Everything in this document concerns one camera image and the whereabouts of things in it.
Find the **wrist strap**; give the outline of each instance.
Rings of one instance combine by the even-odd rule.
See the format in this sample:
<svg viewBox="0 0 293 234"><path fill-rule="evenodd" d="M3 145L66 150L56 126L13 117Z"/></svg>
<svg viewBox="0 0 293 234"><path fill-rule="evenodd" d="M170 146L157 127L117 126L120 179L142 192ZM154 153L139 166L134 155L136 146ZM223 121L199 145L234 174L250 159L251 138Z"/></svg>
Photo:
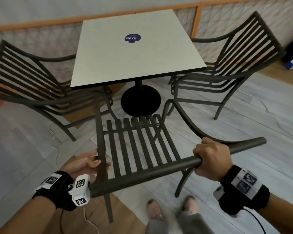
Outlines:
<svg viewBox="0 0 293 234"><path fill-rule="evenodd" d="M73 178L68 173L57 171L39 185L32 198L43 196L51 200L57 209L72 211L76 208L71 195L68 193L69 185L72 183Z"/></svg>
<svg viewBox="0 0 293 234"><path fill-rule="evenodd" d="M262 185L250 171L236 165L229 169L220 184L225 194L219 200L219 205L225 207L224 211L227 213L236 214L244 206L250 209L261 209L268 203L269 189Z"/></svg>

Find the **orange wooden frame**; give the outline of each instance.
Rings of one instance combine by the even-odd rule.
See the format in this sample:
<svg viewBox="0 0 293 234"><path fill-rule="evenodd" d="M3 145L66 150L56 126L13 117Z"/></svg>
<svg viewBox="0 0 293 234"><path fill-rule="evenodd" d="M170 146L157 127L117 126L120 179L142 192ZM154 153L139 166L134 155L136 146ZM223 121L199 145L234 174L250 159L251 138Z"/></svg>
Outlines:
<svg viewBox="0 0 293 234"><path fill-rule="evenodd" d="M194 3L186 3L186 4L173 5L173 6L152 7L152 8L132 10L132 11L121 11L121 12L113 12L113 13L106 13L106 14L99 14L99 15L88 15L88 16L58 19L58 20L45 20L45 21L36 21L36 22L28 22L28 23L21 23L21 24L1 25L0 32L13 31L18 29L37 28L42 26L70 24L70 23L82 22L87 19L98 19L98 18L104 18L104 17L118 16L118 15L129 15L129 14L136 14L136 13L143 13L143 12L150 12L150 11L160 11L160 10L167 10L167 9L184 9L184 8L196 7L195 16L194 16L191 34L190 34L191 38L195 38L204 6L241 2L241 1L253 1L253 0L204 0L204 1L194 2Z"/></svg>

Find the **black wristband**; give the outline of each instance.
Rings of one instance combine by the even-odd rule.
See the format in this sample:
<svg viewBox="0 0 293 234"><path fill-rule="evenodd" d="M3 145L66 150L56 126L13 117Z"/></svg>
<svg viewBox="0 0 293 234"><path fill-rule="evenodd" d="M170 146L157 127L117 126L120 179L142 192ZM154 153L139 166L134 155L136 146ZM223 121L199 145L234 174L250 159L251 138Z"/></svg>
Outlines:
<svg viewBox="0 0 293 234"><path fill-rule="evenodd" d="M260 189L252 199L233 186L232 181L240 171L240 167L233 165L220 182L224 188L225 194L222 199L219 200L219 205L224 207L224 211L228 214L236 214L241 210L241 207L243 208L244 206L250 209L264 208L269 200L270 192L264 185L261 185Z"/></svg>
<svg viewBox="0 0 293 234"><path fill-rule="evenodd" d="M73 183L73 178L64 171L57 171L55 173L61 175L61 177L53 183L52 178L54 177L49 177L45 182L48 184L52 183L51 187L49 189L40 188L32 198L43 196L51 200L57 209L61 208L67 211L73 211L76 205L73 203L71 195L68 193L69 185Z"/></svg>

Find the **black table edge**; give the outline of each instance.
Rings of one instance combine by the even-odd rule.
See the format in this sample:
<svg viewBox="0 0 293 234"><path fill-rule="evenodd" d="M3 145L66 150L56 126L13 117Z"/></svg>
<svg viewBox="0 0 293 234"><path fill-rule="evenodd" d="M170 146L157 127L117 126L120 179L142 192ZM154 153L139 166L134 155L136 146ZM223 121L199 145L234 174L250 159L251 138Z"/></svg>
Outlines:
<svg viewBox="0 0 293 234"><path fill-rule="evenodd" d="M140 77L126 78L126 79L119 79L119 80L112 80L112 81L101 82L96 84L73 86L70 88L72 90L80 90L80 89L87 89L87 88L104 86L109 84L119 84L119 83L125 83L125 82L131 82L131 81L137 81L137 80L143 80L143 79L152 79L152 78L158 78L158 77L164 77L164 76L170 76L170 75L176 75L176 74L186 74L186 73L192 73L192 72L203 71L203 70L206 70L206 67L167 72L167 73L161 73L161 74L146 75L146 76L140 76Z"/></svg>

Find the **person's left arm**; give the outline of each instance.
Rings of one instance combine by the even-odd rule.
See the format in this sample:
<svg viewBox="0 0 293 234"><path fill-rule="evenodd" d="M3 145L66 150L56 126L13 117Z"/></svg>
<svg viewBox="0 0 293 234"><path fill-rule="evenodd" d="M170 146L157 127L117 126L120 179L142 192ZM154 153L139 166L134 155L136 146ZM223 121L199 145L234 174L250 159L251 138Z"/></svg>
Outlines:
<svg viewBox="0 0 293 234"><path fill-rule="evenodd" d="M101 160L97 160L97 150L83 153L77 160L64 165L60 170L73 179L82 174L96 174ZM0 234L41 234L56 210L55 204L46 197L36 196L20 208L1 228Z"/></svg>

